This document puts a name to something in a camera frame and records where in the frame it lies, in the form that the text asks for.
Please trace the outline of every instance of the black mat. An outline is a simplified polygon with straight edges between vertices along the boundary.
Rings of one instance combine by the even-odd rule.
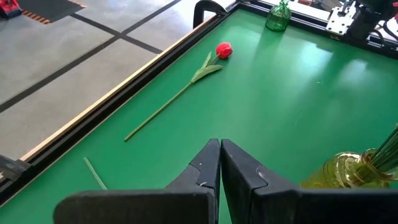
[[[69,16],[84,6],[68,0],[18,0],[22,14],[43,24]]]

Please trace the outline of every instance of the yellow vase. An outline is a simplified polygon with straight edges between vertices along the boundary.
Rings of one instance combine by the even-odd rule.
[[[327,160],[323,167],[304,180],[300,186],[307,189],[338,188],[388,188],[398,179],[398,170],[379,172],[370,158],[375,149],[368,149],[362,155],[355,152],[341,152]]]

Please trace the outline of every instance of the gray floor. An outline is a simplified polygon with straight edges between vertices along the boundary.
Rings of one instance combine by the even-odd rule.
[[[80,0],[87,8],[77,14],[122,32],[173,4],[129,33],[164,50],[191,31],[197,1]],[[227,6],[233,0],[218,2]],[[7,43],[0,45],[0,105],[112,37],[70,16],[49,25],[25,16],[0,21],[0,40]],[[0,112],[0,154],[20,158],[155,56],[118,39]]]

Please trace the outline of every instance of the red object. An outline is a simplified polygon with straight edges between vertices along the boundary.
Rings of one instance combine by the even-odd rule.
[[[392,3],[392,6],[398,8],[398,2]]]
[[[17,0],[0,0],[0,16],[10,18],[20,14],[21,9]]]
[[[298,3],[306,5],[306,6],[311,6],[312,0],[298,0]]]
[[[228,42],[220,43],[216,48],[219,59],[227,59],[232,54],[232,46]]]

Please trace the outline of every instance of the green tabletop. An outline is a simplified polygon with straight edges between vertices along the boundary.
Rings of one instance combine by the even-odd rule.
[[[52,223],[81,190],[165,187],[210,138],[228,138],[299,183],[341,151],[378,147],[398,121],[398,63],[304,30],[264,28],[237,11],[0,209],[1,223]],[[130,141],[123,138],[184,87],[220,42],[224,69],[193,85]],[[223,192],[220,223],[230,223]]]

